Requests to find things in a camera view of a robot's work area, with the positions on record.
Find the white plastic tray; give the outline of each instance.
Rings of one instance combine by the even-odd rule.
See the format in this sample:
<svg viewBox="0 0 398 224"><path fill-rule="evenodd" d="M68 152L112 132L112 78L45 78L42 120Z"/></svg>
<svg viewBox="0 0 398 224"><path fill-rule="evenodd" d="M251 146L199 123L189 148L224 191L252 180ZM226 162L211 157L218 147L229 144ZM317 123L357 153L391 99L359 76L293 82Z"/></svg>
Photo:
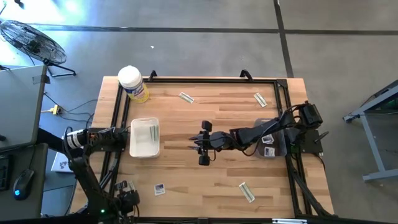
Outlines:
<svg viewBox="0 0 398 224"><path fill-rule="evenodd" d="M153 141L150 127L157 126L156 141ZM137 118L131 121L130 156L135 158L153 158L160 154L160 128L157 118Z"/></svg>

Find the white container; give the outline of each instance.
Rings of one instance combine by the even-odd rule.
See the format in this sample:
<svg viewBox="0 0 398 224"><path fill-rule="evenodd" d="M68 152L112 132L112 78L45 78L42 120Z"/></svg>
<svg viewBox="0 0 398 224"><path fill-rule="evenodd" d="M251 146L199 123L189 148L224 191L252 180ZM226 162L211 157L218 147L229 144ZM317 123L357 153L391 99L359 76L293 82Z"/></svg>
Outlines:
<svg viewBox="0 0 398 224"><path fill-rule="evenodd" d="M136 67L129 65L120 69L118 79L130 99L136 103L143 103L148 100L149 91Z"/></svg>
<svg viewBox="0 0 398 224"><path fill-rule="evenodd" d="M157 127L156 135L150 127ZM153 158L160 154L160 129L157 118L137 118L131 121L130 156L134 158Z"/></svg>

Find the wooden tabletop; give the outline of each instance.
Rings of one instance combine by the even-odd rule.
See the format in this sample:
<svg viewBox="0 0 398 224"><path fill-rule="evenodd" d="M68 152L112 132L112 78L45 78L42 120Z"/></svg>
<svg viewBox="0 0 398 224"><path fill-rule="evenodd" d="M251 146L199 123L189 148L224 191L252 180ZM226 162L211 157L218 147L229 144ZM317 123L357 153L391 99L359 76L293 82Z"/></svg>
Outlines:
<svg viewBox="0 0 398 224"><path fill-rule="evenodd" d="M307 100L304 81L288 78L292 105ZM133 159L123 153L118 182L133 181L139 192L142 217L293 217L292 197L285 159L246 157L239 151L217 153L210 166L198 165L198 154L187 139L198 134L201 121L213 123L213 131L252 127L257 118L274 118L274 87L270 84L242 83L149 83L150 97L143 104L131 103L127 125L135 118L156 117L160 124L160 155L155 159ZM92 127L111 124L118 90L117 77L104 77ZM195 99L190 104L179 98L184 92ZM260 93L268 105L261 108L253 95ZM125 99L123 92L118 126ZM103 152L91 155L90 164L99 177ZM323 207L333 213L325 172L313 155L303 155L307 185ZM239 189L247 183L255 196L249 203ZM155 196L154 185L164 184L166 193ZM302 194L298 191L300 208ZM76 187L71 212L86 203L81 187Z"/></svg>

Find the gray floor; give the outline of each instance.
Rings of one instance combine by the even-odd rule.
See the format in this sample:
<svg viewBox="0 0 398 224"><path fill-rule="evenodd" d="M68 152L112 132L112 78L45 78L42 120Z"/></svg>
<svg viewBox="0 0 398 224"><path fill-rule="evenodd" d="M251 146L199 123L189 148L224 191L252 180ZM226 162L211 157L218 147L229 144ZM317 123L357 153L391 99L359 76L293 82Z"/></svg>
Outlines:
<svg viewBox="0 0 398 224"><path fill-rule="evenodd" d="M33 2L26 0L24 11L9 3L0 19L80 26L278 28L272 0L48 0L41 7ZM398 29L397 1L280 0L280 6L286 29ZM286 77L279 34L45 33L66 50L65 66L78 72L77 77L53 78L46 87L65 108L96 98L102 77L116 75L125 65L162 76L237 76L246 68L255 77ZM345 124L341 118L397 79L397 43L398 35L287 35L294 76L304 78L308 97L325 121L322 130L330 132L323 140L324 160L335 213L341 217L398 219L397 179L363 183L362 174L377 171L376 163L360 121ZM0 64L31 65L5 42L0 51ZM44 109L51 106L45 99ZM94 108L93 103L80 111L92 113ZM79 129L85 123L43 114L40 125L60 136L66 126ZM48 169L53 157L49 153ZM398 156L387 157L388 166L397 164ZM63 215L71 187L56 188L73 184L73 176L47 172L46 178L42 211Z"/></svg>

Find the fan stand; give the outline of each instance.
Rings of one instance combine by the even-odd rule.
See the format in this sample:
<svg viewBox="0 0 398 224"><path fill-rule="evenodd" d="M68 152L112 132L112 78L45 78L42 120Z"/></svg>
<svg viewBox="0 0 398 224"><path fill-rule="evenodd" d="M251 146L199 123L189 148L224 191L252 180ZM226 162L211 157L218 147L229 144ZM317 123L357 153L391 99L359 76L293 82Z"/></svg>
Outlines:
<svg viewBox="0 0 398 224"><path fill-rule="evenodd" d="M65 68L65 67L60 66L60 65L56 65L56 64L50 62L48 59L44 59L43 63L44 63L46 66L48 66L48 67L49 67L49 66L55 66L55 67L62 68L62 69L64 69L64 70L68 70L68 71L71 72L71 73L64 73L64 74L54 75L54 74L51 72L50 68L47 68L47 71L49 71L49 74L51 75L51 77L64 77L64 76L70 76L70 75L75 76L75 75L76 75L76 72L75 72L74 70L69 69L69 68Z"/></svg>

